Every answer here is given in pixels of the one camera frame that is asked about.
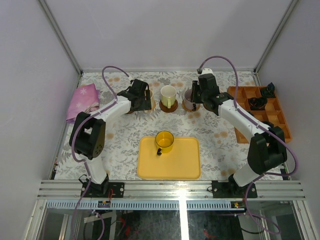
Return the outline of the cream mug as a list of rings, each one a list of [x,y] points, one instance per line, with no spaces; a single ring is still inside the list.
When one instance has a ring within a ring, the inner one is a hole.
[[[153,100],[154,99],[154,95],[153,95],[153,91],[152,90],[145,90],[145,99],[146,100]]]

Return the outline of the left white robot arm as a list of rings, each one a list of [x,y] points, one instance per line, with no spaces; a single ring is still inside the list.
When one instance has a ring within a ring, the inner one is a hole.
[[[106,125],[129,112],[146,111],[152,108],[149,84],[132,79],[130,86],[118,92],[106,106],[92,112],[80,112],[75,119],[69,145],[73,159],[84,163],[87,179],[98,197],[105,197],[110,190],[107,172],[100,157],[105,146]]]

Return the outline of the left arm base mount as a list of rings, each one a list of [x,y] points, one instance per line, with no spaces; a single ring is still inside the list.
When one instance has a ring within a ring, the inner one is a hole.
[[[91,183],[84,198],[110,198],[119,199],[124,197],[125,183],[124,182],[110,182],[109,176],[102,184]]]

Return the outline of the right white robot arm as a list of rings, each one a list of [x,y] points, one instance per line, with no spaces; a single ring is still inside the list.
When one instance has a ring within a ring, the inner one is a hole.
[[[204,108],[232,124],[249,142],[247,164],[237,170],[229,180],[228,192],[240,197],[246,185],[267,171],[287,161],[287,150],[283,130],[257,120],[243,109],[227,92],[220,92],[216,78],[210,68],[205,68],[192,82],[191,101],[203,104]]]

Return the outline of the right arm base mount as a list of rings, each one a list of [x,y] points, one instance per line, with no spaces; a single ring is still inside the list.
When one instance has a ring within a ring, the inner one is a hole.
[[[228,177],[227,181],[212,180],[212,195],[215,199],[235,199],[258,197],[256,186],[252,181],[255,175],[245,175],[234,173]]]

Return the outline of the purple mug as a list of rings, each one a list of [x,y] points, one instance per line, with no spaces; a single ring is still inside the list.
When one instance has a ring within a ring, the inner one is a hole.
[[[196,108],[196,105],[199,105],[199,103],[194,103],[194,102],[191,101],[191,93],[192,93],[192,90],[191,90],[191,89],[188,89],[188,90],[184,93],[183,102],[184,102],[185,106],[186,106],[188,109],[195,109],[195,108]]]

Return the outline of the white green-handled mug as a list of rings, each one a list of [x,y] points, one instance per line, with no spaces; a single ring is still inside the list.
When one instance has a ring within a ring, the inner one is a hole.
[[[176,88],[171,85],[165,85],[160,90],[161,103],[168,109],[170,109],[176,101]]]

